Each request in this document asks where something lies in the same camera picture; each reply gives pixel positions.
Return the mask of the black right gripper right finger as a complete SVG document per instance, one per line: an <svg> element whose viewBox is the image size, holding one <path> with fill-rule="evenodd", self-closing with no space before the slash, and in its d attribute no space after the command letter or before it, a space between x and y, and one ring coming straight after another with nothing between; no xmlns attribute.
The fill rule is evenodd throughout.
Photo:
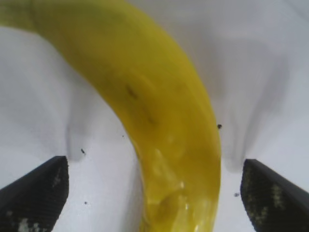
<svg viewBox="0 0 309 232"><path fill-rule="evenodd" d="M240 185L256 232L307 232L309 193L256 159L246 159Z"/></svg>

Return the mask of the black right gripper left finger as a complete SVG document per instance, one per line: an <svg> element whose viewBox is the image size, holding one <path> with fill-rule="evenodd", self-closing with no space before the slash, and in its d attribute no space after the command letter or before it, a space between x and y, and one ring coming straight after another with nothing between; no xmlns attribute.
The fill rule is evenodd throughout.
<svg viewBox="0 0 309 232"><path fill-rule="evenodd" d="M68 160L55 156L0 190L0 230L51 232L68 196Z"/></svg>

